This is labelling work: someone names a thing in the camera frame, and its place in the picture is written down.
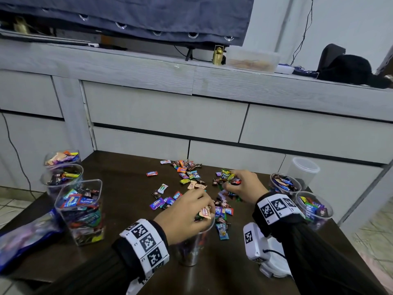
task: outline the left hand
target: left hand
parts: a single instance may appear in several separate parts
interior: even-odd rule
[[[199,211],[210,205],[211,218],[194,221]],[[168,245],[176,244],[207,229],[214,221],[214,201],[202,189],[191,189],[154,219],[164,230]]]

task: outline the cabinet door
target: cabinet door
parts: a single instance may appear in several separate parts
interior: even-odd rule
[[[285,154],[191,141],[188,157],[207,166],[271,174],[278,172]]]
[[[94,128],[94,136],[97,150],[170,160],[187,157],[188,140],[100,127]]]
[[[238,142],[247,104],[84,82],[93,122]]]
[[[39,179],[46,153],[71,148],[64,121],[5,114],[10,137],[18,150],[23,169],[32,190],[46,191]],[[7,137],[6,125],[0,118],[0,186],[29,189],[20,169],[17,155]]]
[[[252,104],[240,142],[390,163],[393,124]]]
[[[0,107],[62,118],[50,75],[0,70]]]
[[[286,173],[294,156],[287,155],[280,168]],[[309,158],[321,171],[310,184],[313,193],[320,195],[333,207],[333,219],[338,222],[351,208],[382,168],[353,163]]]

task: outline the clear plastic cup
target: clear plastic cup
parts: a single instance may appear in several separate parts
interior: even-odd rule
[[[178,257],[179,263],[184,266],[194,266],[198,262],[199,252],[205,245],[206,235],[208,231],[213,228],[215,224],[215,218],[212,214],[211,225],[204,230],[199,232],[197,235],[184,240],[176,245],[176,256]]]
[[[97,190],[98,197],[91,203],[79,203],[76,206],[62,208],[63,203],[69,198],[69,193],[79,192],[80,189]],[[77,246],[94,243],[104,238],[101,190],[102,181],[99,179],[77,181],[64,186],[57,196],[55,208],[66,223]]]
[[[292,181],[292,183],[294,184],[294,186],[297,188],[297,191],[296,192],[289,192],[289,191],[287,191],[285,189],[282,189],[279,185],[277,185],[273,181],[273,176],[274,175],[281,175],[281,176],[289,177],[290,180]],[[302,186],[300,185],[300,183],[295,178],[293,178],[292,176],[288,176],[287,174],[283,174],[283,173],[273,173],[273,174],[271,174],[270,175],[269,187],[270,187],[270,191],[271,192],[282,193],[283,195],[287,195],[291,199],[294,199],[295,198],[295,194],[302,189]]]
[[[70,178],[68,181],[58,185],[51,185],[50,181],[52,180],[53,174],[62,173],[64,172],[64,170],[77,171],[79,173],[79,176],[77,178]],[[45,172],[41,175],[40,179],[41,183],[46,186],[46,192],[48,196],[53,198],[53,200],[56,200],[59,192],[64,186],[72,182],[81,180],[83,180],[83,167],[79,164],[74,163],[61,164],[52,168],[47,168]]]
[[[305,190],[320,170],[321,168],[312,160],[304,157],[294,157],[287,174],[299,181],[302,190]]]
[[[47,163],[51,158],[55,157],[55,155],[56,155],[58,152],[64,153],[64,152],[66,152],[66,151],[68,151],[69,153],[76,153],[76,152],[77,152],[78,155],[77,155],[77,157],[75,157],[75,158],[74,158],[73,160],[71,160],[71,161],[62,162],[62,163],[58,163],[58,164],[54,164],[54,165],[49,165],[49,164]],[[61,165],[61,164],[65,164],[65,163],[76,163],[76,164],[80,164],[80,163],[81,163],[81,156],[80,156],[79,150],[78,150],[78,149],[66,149],[66,150],[61,150],[61,151],[53,151],[53,152],[49,152],[47,155],[45,155],[45,158],[44,158],[44,166],[47,167],[47,168],[53,168],[53,167],[55,167],[55,166],[59,166],[59,165]]]
[[[311,211],[309,211],[306,207],[306,204],[302,201],[300,197],[306,197],[310,198],[311,200],[315,201],[316,203],[321,203],[325,208],[327,209],[327,215],[326,216],[319,216]],[[317,231],[322,226],[330,219],[333,217],[333,208],[330,206],[327,201],[325,201],[323,198],[320,196],[317,196],[314,193],[310,192],[298,192],[296,194],[296,205],[299,207],[299,209],[303,212],[303,214],[306,217],[306,220],[308,221],[308,225],[312,230]]]

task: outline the dark brown table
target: dark brown table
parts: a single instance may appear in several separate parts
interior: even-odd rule
[[[161,165],[159,161],[103,151],[91,154],[82,163],[84,179],[99,178],[103,181],[105,239],[77,247],[67,232],[56,242],[39,247],[26,256],[9,277],[53,282],[109,247],[119,233],[134,221],[139,218],[153,219],[160,209],[150,209],[149,204],[154,201],[151,192],[165,183],[169,187],[164,195],[173,196],[176,191],[186,192],[188,186],[179,183],[180,177],[170,164]],[[158,176],[147,177],[149,171],[158,171]],[[212,198],[219,192],[218,187],[211,185],[216,171],[219,168],[203,166],[198,169],[202,179],[208,183],[207,192]],[[269,176],[258,174],[258,177],[267,186]],[[232,223],[229,240],[220,241],[216,230],[212,229],[196,266],[181,266],[171,254],[170,262],[150,279],[140,294],[299,294],[292,278],[267,278],[259,272],[256,263],[248,260],[243,243],[243,226],[253,221],[253,206],[234,201],[231,205],[234,216],[228,216]],[[29,223],[52,207],[51,199],[43,195],[2,228],[0,233]],[[336,223],[329,221],[318,233],[378,283]]]

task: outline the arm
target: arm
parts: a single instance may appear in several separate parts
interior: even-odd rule
[[[268,225],[258,202],[273,195],[255,173],[232,171],[242,180],[224,188],[255,204],[253,218],[261,231],[282,243],[292,277],[301,294],[387,294],[343,255],[312,231],[300,214],[290,214]]]
[[[211,205],[214,213],[214,202],[203,189],[190,190],[154,221],[148,221],[154,227],[151,231],[159,235],[165,248],[192,237],[211,224],[207,219],[194,222],[195,215],[207,205]],[[145,279],[140,259],[127,239],[120,237],[111,248],[39,289],[35,295],[125,294],[130,282],[137,278]]]

